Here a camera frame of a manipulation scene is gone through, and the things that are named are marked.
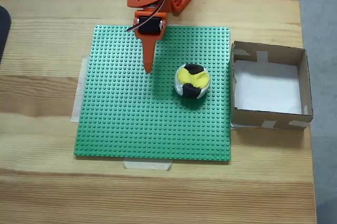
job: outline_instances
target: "tape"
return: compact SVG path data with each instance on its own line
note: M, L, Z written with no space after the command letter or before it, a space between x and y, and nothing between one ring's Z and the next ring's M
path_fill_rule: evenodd
M276 124L276 121L265 120L263 121L261 127L262 128L274 128L275 124Z
M268 51L257 51L256 57L257 57L257 62L267 63L268 62Z
M244 49L238 49L238 48L234 49L234 54L235 55L251 56L249 53L246 52L246 50L244 50Z
M86 75L87 75L87 71L88 71L88 65L89 65L89 56L83 57L80 75L78 77L78 83L77 83L77 88L76 88L76 95L75 95L75 100L74 100L74 105L73 105L72 117L70 118L70 121L72 121L72 122L80 121L80 113L81 113L81 108L82 108L82 100L83 100L83 93L84 93Z
M168 159L154 161L153 159L124 158L123 164L126 169L168 170L172 161Z
M307 105L305 105L303 107L303 113L304 113L304 115L308 115L308 106Z
M295 126L300 126L300 127L303 127L303 128L307 128L310 125L310 123L309 122L292 120L292 121L289 122L289 125L295 125Z

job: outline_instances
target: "gray floor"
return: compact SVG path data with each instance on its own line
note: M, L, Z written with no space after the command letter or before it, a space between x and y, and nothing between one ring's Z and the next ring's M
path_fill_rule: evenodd
M312 149L318 224L337 223L337 0L300 0L314 121Z

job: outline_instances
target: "cardboard box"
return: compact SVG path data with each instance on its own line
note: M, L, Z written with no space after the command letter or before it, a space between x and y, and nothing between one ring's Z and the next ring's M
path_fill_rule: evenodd
M313 118L306 51L235 41L231 48L234 126L304 129Z

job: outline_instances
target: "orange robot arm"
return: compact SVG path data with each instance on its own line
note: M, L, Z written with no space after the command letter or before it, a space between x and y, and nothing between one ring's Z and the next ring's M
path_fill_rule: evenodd
M165 29L167 13L180 14L191 0L127 0L128 7L143 10L135 12L134 26L128 31L134 30L135 36L142 40L143 62L147 73L152 69L155 44L161 40Z

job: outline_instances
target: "wooden table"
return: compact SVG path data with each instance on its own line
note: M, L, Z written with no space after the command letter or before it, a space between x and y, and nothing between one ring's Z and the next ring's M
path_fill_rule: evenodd
M131 24L126 0L0 0L1 223L315 223L310 130L232 131L232 160L170 171L73 156L70 122L97 24ZM302 47L299 0L193 0L169 24L228 26L231 40Z

